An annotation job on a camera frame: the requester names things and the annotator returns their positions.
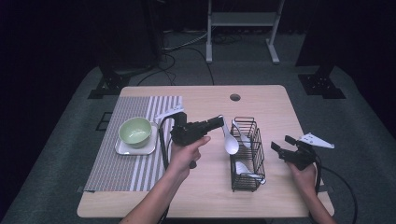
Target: white object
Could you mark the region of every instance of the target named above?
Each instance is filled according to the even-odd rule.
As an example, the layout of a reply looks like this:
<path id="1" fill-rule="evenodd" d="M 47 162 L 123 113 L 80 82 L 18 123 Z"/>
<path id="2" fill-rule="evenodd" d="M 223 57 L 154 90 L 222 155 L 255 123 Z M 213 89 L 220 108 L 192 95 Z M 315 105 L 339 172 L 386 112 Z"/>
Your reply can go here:
<path id="1" fill-rule="evenodd" d="M 265 184 L 265 179 L 259 175 L 255 175 L 255 174 L 251 173 L 244 163 L 242 163 L 240 161 L 236 161 L 235 168 L 236 168 L 236 173 L 238 175 L 240 175 L 240 174 L 248 175 L 248 176 L 260 181 L 261 184 Z"/>
<path id="2" fill-rule="evenodd" d="M 224 132 L 224 148 L 228 152 L 228 154 L 233 155 L 239 150 L 238 141 L 230 134 L 224 117 L 222 115 L 220 115 L 219 117 L 222 117 L 224 121 L 224 125 L 221 127 Z"/>
<path id="3" fill-rule="evenodd" d="M 148 155 L 152 153 L 156 146 L 157 146 L 157 139 L 158 139 L 158 126 L 156 123 L 151 122 L 151 137 L 148 140 L 148 143 L 140 148 L 131 147 L 131 145 L 125 144 L 120 140 L 117 139 L 115 149 L 116 152 L 123 156 L 136 156 L 136 155 Z"/>
<path id="4" fill-rule="evenodd" d="M 276 11 L 273 12 L 212 12 L 212 0 L 208 0 L 207 9 L 207 38 L 206 62 L 213 62 L 212 29 L 217 26 L 266 26 L 272 27 L 271 37 L 266 39 L 273 64 L 279 64 L 279 58 L 274 47 L 277 27 L 282 15 L 285 0 L 280 0 Z"/>
<path id="5" fill-rule="evenodd" d="M 245 147 L 250 147 L 250 139 L 241 132 L 241 129 L 238 126 L 238 123 L 235 122 L 233 119 L 233 126 L 235 126 L 236 130 L 239 132 L 239 136 L 241 136 L 242 143 L 244 144 Z"/>
<path id="6" fill-rule="evenodd" d="M 305 142 L 311 146 L 334 148 L 334 144 L 325 142 L 320 138 L 314 136 L 312 133 L 301 136 L 300 141 Z"/>
<path id="7" fill-rule="evenodd" d="M 167 116 L 174 115 L 174 114 L 176 114 L 178 112 L 182 112 L 182 111 L 184 111 L 183 105 L 176 105 L 175 107 L 166 110 L 162 114 L 157 115 L 157 117 L 155 117 L 155 119 L 163 119 Z"/>

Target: white saucer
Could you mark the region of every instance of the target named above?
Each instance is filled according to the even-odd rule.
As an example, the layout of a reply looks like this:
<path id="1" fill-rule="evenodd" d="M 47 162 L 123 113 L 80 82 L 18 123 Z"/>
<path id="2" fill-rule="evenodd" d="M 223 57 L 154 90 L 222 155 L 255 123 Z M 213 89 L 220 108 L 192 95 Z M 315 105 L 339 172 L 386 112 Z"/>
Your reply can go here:
<path id="1" fill-rule="evenodd" d="M 158 139 L 158 126 L 156 123 L 151 122 L 151 137 L 148 143 L 140 148 L 131 147 L 128 144 L 125 144 L 120 140 L 117 139 L 117 143 L 115 145 L 116 152 L 120 155 L 124 156 L 135 156 L 135 155 L 148 155 L 155 150 L 157 146 L 157 139 Z"/>

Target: gray placemat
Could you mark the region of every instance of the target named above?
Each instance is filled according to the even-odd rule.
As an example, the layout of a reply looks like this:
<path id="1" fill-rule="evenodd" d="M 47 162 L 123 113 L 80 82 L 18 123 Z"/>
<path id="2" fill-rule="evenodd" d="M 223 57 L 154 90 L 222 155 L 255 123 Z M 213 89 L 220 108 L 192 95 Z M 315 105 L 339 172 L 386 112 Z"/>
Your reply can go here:
<path id="1" fill-rule="evenodd" d="M 145 156 L 124 156 L 115 150 L 121 124 L 133 117 L 142 117 L 160 124 L 155 117 L 169 108 L 181 105 L 181 96 L 120 97 L 107 126 L 90 177 L 84 190 L 147 191 L 163 175 L 160 141 L 153 153 Z M 164 139 L 170 138 L 173 120 L 163 126 Z"/>

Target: black speaker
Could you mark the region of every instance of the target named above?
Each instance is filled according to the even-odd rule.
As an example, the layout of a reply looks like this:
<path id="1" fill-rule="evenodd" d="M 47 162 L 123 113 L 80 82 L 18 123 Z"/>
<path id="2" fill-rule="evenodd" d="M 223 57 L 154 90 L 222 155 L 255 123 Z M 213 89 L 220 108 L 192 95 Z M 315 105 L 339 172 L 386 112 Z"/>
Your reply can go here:
<path id="1" fill-rule="evenodd" d="M 162 34 L 151 0 L 84 0 L 86 36 L 109 89 L 158 64 Z"/>

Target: wire rack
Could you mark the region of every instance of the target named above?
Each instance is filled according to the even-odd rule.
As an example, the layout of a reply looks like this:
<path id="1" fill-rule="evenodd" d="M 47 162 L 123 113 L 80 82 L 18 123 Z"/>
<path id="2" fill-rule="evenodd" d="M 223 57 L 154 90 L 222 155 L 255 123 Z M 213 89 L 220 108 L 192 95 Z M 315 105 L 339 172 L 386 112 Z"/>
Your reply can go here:
<path id="1" fill-rule="evenodd" d="M 254 118 L 235 117 L 234 121 L 240 132 L 233 124 L 231 135 L 238 140 L 239 150 L 236 154 L 230 155 L 231 186 L 233 191 L 255 191 L 261 184 L 265 183 L 264 153 L 260 129 L 257 127 Z M 241 134 L 244 134 L 248 141 L 242 141 Z M 246 166 L 247 170 L 245 172 L 241 173 L 240 169 L 237 169 L 236 166 L 241 165 L 240 163 Z"/>

